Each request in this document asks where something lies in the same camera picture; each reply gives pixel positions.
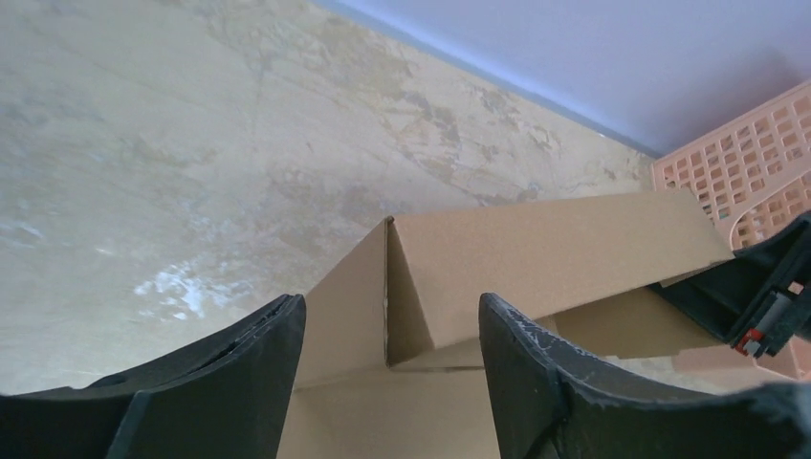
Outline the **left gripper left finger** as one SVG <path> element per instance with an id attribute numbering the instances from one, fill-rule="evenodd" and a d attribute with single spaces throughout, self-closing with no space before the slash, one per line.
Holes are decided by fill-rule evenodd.
<path id="1" fill-rule="evenodd" d="M 273 458 L 306 324 L 302 295 L 83 388 L 5 395 L 5 458 Z"/>

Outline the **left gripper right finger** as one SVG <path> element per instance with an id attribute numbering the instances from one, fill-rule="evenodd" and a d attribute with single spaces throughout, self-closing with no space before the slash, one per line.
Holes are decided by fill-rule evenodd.
<path id="1" fill-rule="evenodd" d="M 810 387 L 711 395 L 656 382 L 537 325 L 500 296 L 478 307 L 504 458 L 806 458 Z"/>

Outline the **brown cardboard box sheet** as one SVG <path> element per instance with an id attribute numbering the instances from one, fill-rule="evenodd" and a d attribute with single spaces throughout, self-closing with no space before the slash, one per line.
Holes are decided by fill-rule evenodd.
<path id="1" fill-rule="evenodd" d="M 733 258 L 686 190 L 386 218 L 306 296 L 279 456 L 504 458 L 483 294 L 604 361 L 667 357 L 723 342 L 648 286 Z"/>

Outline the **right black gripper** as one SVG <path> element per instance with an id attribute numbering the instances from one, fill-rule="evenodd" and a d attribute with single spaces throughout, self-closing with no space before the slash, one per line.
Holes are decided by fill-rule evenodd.
<path id="1" fill-rule="evenodd" d="M 648 288 L 748 357 L 774 357 L 792 338 L 809 341 L 810 213 L 729 261 Z"/>

